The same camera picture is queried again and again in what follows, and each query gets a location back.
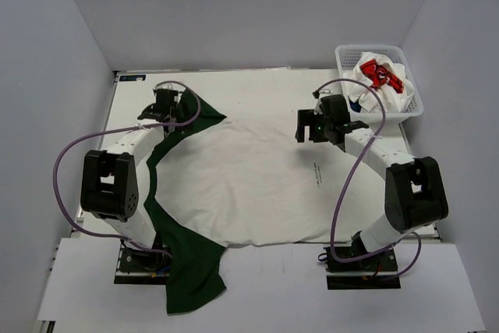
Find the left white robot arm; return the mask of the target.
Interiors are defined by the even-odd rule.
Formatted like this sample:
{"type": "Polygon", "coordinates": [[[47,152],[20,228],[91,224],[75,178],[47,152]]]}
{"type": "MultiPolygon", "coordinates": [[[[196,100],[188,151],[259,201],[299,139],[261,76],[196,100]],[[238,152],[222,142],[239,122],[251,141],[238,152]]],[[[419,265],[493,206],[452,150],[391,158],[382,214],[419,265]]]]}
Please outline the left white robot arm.
{"type": "Polygon", "coordinates": [[[88,151],[83,159],[80,206],[110,225],[120,239],[139,249],[138,261],[158,269],[165,251],[146,209],[140,203],[136,168],[182,122],[181,92],[169,83],[154,90],[155,102],[138,116],[135,129],[102,150],[88,151]]]}

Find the white t shirt red print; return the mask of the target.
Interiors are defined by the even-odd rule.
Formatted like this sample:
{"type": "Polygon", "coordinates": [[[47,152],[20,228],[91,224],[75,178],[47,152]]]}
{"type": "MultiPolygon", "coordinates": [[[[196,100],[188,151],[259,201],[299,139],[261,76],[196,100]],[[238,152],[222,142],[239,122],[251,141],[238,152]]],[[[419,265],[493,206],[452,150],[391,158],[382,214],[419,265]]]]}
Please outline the white t shirt red print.
{"type": "MultiPolygon", "coordinates": [[[[351,70],[346,70],[343,76],[374,89],[385,111],[390,113],[404,112],[415,93],[405,66],[382,54],[363,52],[360,60],[351,70]]],[[[344,83],[344,86],[348,100],[358,101],[362,106],[360,113],[381,112],[377,99],[366,88],[350,82],[344,83]]]]}

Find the blue t shirt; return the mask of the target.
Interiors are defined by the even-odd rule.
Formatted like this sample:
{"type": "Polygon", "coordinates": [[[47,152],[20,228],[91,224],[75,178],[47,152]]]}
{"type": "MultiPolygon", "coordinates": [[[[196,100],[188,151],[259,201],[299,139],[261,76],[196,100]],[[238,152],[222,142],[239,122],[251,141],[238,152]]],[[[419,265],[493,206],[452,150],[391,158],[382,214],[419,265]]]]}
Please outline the blue t shirt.
{"type": "Polygon", "coordinates": [[[362,106],[359,104],[358,101],[350,101],[349,102],[350,104],[350,108],[354,111],[354,112],[358,112],[360,113],[362,111],[362,106]]]}

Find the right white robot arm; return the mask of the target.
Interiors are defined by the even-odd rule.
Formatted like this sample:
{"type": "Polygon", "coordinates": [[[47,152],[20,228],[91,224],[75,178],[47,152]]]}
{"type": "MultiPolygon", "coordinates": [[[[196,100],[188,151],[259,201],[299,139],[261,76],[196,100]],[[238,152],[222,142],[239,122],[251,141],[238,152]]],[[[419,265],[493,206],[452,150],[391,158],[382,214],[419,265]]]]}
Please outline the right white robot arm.
{"type": "Polygon", "coordinates": [[[322,97],[314,109],[298,111],[296,141],[305,140],[335,145],[355,157],[355,168],[365,164],[384,180],[383,214],[352,237],[350,257],[339,257],[331,248],[335,262],[371,269],[379,262],[381,253],[409,233],[448,216],[448,201],[437,161],[391,149],[365,122],[351,120],[341,95],[322,97]]]}

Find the white green raglan t shirt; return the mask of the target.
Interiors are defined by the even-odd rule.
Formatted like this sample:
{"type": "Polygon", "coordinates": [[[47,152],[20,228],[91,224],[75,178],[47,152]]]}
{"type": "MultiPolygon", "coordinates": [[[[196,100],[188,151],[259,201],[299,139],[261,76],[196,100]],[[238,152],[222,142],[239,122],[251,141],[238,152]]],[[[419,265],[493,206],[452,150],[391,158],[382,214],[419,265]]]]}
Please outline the white green raglan t shirt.
{"type": "Polygon", "coordinates": [[[230,119],[192,94],[194,117],[149,159],[144,206],[172,265],[168,314],[186,314],[225,291],[220,275],[230,245],[328,241],[347,168],[329,144],[302,146],[269,121],[230,119]]]}

